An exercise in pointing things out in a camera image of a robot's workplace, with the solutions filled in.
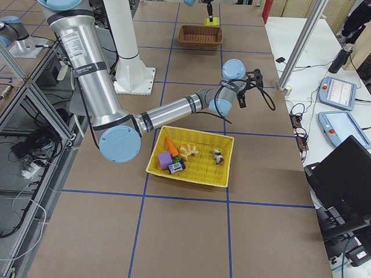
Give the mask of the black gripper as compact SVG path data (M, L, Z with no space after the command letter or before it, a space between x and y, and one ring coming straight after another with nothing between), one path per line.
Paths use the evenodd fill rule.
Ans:
M213 21L213 7L212 7L213 0L205 0L207 11L208 11L208 19L209 21ZM247 90L257 88L260 92L263 89L263 76L259 69L255 69L254 71L246 72L246 79L244 87L237 93L237 100L239 101L240 108L246 108L246 101L245 101L245 93Z

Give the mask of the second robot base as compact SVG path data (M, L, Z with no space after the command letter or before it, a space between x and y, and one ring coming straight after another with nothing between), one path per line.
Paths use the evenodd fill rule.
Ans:
M1 18L1 43L14 58L37 58L48 47L48 39L33 38L17 16Z

